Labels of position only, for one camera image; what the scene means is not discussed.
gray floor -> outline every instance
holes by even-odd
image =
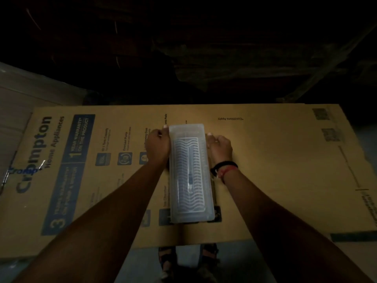
[[[377,125],[355,128],[355,132],[367,159],[377,171]],[[377,282],[377,242],[337,245]],[[216,277],[219,282],[276,282],[253,241],[219,243],[218,249],[220,264]],[[180,265],[195,267],[199,246],[179,246],[177,254]],[[10,282],[27,264],[28,261],[0,264],[0,282]],[[157,248],[136,249],[128,254],[115,282],[155,282],[160,274]]]

brown cardboard surface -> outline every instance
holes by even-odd
[[[64,149],[74,115],[78,114],[95,114],[91,136],[86,138],[90,139],[90,144],[84,163],[80,163],[84,165],[82,174],[68,175],[62,184],[57,182],[58,172],[64,169],[64,165],[71,165],[67,161],[61,163],[64,162]],[[320,232],[377,230],[374,204],[377,180],[338,105],[37,108],[12,167],[26,168],[38,139],[43,140],[46,147],[37,153],[40,157],[36,165],[47,160],[49,167],[45,164],[32,176],[9,175],[0,196],[0,257],[27,257],[40,252],[54,238],[54,235],[47,234],[69,224],[66,213],[71,212],[73,220],[76,219],[140,168],[145,160],[146,135],[150,129],[160,128],[165,123],[203,123],[206,132],[228,137],[232,142],[234,161],[241,171],[268,196]],[[35,138],[37,133],[46,135]],[[59,137],[58,142],[52,147],[55,136]],[[111,153],[110,159],[103,162],[98,153]],[[215,222],[171,225],[168,220],[168,178],[168,172],[164,171],[133,247],[251,238],[228,190],[218,180],[213,181],[214,204],[218,212]],[[78,192],[77,200],[74,192],[67,194],[69,190]],[[66,222],[60,221],[60,214]]]

red thread wristband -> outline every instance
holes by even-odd
[[[231,171],[231,170],[238,170],[238,168],[236,166],[228,166],[226,167],[225,169],[222,169],[220,170],[218,173],[217,173],[217,177],[219,179],[221,179],[222,182],[224,182],[224,176],[227,172]]]

plastic container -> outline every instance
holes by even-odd
[[[214,220],[204,125],[172,125],[169,134],[171,222]]]

forearm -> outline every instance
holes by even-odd
[[[278,282],[372,282],[332,242],[240,171],[226,173],[224,182]]]
[[[165,164],[141,167],[60,233],[16,282],[113,282]]]

